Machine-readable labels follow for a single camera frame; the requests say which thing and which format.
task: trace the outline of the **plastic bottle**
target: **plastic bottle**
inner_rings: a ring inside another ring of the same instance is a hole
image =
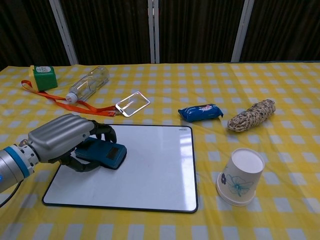
[[[109,71],[104,66],[98,66],[70,87],[65,99],[71,104],[85,101],[108,81]]]

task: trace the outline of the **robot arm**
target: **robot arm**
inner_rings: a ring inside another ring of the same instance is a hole
[[[71,156],[71,152],[90,135],[106,141],[117,142],[114,129],[94,120],[66,114],[28,134],[19,146],[11,145],[0,151],[0,193],[34,173],[40,163],[60,161],[78,172],[88,172],[100,164],[83,164]]]

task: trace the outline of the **table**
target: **table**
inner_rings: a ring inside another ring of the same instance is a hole
[[[68,88],[93,66],[55,67],[58,88]],[[151,104],[133,117],[85,115],[102,123],[185,125],[177,110],[215,103],[221,119],[188,123],[193,129],[199,208],[196,213],[161,213],[48,207],[42,196],[58,163],[38,164],[16,195],[0,209],[3,239],[319,239],[320,63],[220,63],[111,65],[110,82],[88,102],[109,106],[135,91]],[[27,67],[0,72],[0,148],[18,143],[42,124],[68,113],[21,88]],[[227,121],[263,99],[275,114],[243,133]],[[251,148],[265,160],[253,202],[235,207],[217,194],[215,182],[236,148]],[[13,188],[0,194],[5,199]]]

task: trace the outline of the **green and yellow box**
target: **green and yellow box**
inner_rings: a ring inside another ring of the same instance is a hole
[[[37,92],[58,87],[55,70],[52,66],[31,65],[29,67],[29,79]]]

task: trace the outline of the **lanyard strap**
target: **lanyard strap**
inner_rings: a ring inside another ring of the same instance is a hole
[[[107,107],[103,107],[103,108],[95,108],[94,106],[91,106],[90,104],[86,103],[85,101],[77,101],[78,104],[81,104],[85,107],[87,107],[88,109],[82,108],[82,107],[78,107],[78,106],[74,106],[74,105],[70,105],[70,104],[65,104],[62,102],[58,102],[57,100],[66,100],[64,97],[60,97],[60,96],[55,96],[55,95],[51,95],[46,93],[45,91],[34,91],[34,89],[32,88],[32,84],[29,80],[22,80],[21,81],[21,85],[24,89],[26,89],[27,91],[34,93],[34,94],[38,94],[40,96],[46,97],[47,99],[53,100],[55,102],[55,104],[57,104],[58,106],[69,110],[69,111],[73,111],[73,112],[77,112],[80,114],[91,114],[91,115],[98,115],[98,116],[107,116],[107,117],[113,117],[116,115],[116,106],[107,106]]]

